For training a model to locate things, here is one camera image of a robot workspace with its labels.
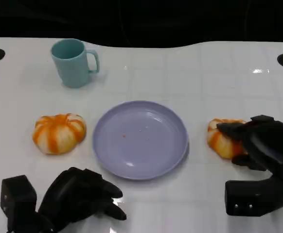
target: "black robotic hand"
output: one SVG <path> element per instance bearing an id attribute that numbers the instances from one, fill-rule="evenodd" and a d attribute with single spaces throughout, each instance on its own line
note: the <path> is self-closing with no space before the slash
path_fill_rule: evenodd
<path id="1" fill-rule="evenodd" d="M 113 204 L 113 198 L 122 196 L 122 191 L 102 175 L 71 167 L 49 187 L 38 213 L 49 219 L 57 231 L 95 213 L 126 220 L 123 210 Z"/>
<path id="2" fill-rule="evenodd" d="M 100 174 L 71 167 L 49 187 L 38 212 L 35 189 L 24 175 L 2 180 L 0 205 L 8 218 L 8 233 L 56 233 L 99 212 L 126 220 L 126 214 L 113 204 L 113 198 L 122 196 Z"/>
<path id="3" fill-rule="evenodd" d="M 232 162 L 254 170 L 269 170 L 262 181 L 227 181 L 226 212 L 235 216 L 261 216 L 283 207 L 283 122 L 270 116 L 255 116 L 246 124 L 220 123 L 227 137 L 242 142 L 248 155 Z"/>

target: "orange pumpkin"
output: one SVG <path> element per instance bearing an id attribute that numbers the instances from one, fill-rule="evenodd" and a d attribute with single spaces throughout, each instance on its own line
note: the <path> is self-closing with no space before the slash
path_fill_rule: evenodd
<path id="1" fill-rule="evenodd" d="M 35 124 L 33 141 L 45 154 L 62 154 L 80 143 L 86 130 L 86 124 L 79 115 L 42 116 Z"/>
<path id="2" fill-rule="evenodd" d="M 232 140 L 229 137 L 223 135 L 218 129 L 218 123 L 232 123 L 240 122 L 246 123 L 244 120 L 240 119 L 213 119 L 208 125 L 208 135 L 207 142 L 209 146 L 222 158 L 232 159 L 233 157 L 244 154 L 246 151 L 242 147 L 240 142 Z"/>

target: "teal mug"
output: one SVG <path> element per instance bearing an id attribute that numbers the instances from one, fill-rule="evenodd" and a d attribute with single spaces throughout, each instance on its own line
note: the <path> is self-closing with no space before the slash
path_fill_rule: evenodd
<path id="1" fill-rule="evenodd" d="M 96 70 L 89 70 L 87 53 L 94 55 Z M 82 41 L 63 39 L 51 48 L 59 77 L 63 85 L 72 88 L 82 87 L 90 81 L 90 74 L 99 72 L 99 60 L 95 50 L 87 50 Z"/>

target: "plate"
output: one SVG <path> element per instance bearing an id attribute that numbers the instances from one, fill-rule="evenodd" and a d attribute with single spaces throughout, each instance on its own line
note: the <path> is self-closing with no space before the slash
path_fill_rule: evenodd
<path id="1" fill-rule="evenodd" d="M 182 120 L 169 108 L 149 101 L 110 109 L 98 121 L 92 140 L 102 167 L 132 180 L 148 180 L 172 170 L 188 146 Z"/>

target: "white table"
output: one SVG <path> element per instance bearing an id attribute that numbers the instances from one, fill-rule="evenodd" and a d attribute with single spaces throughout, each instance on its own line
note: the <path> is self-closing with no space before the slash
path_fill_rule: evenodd
<path id="1" fill-rule="evenodd" d="M 128 220 L 92 216 L 64 233 L 283 233 L 283 208 L 260 218 L 225 213 L 227 180 L 260 180 L 251 171 L 220 159 L 206 144 L 209 120 L 265 114 L 283 121 L 283 43 L 208 42 L 174 49 L 121 49 L 92 44 L 102 71 L 81 89 L 61 84 L 50 48 L 58 39 L 0 38 L 0 186 L 4 178 L 25 174 L 38 206 L 63 170 L 76 166 L 99 172 L 124 192 Z M 99 117 L 127 100 L 162 103 L 184 120 L 190 154 L 168 175 L 132 182 L 97 164 L 91 134 Z M 42 115 L 77 113 L 88 134 L 70 154 L 46 156 L 31 133 Z M 0 209 L 0 233 L 6 217 Z"/>

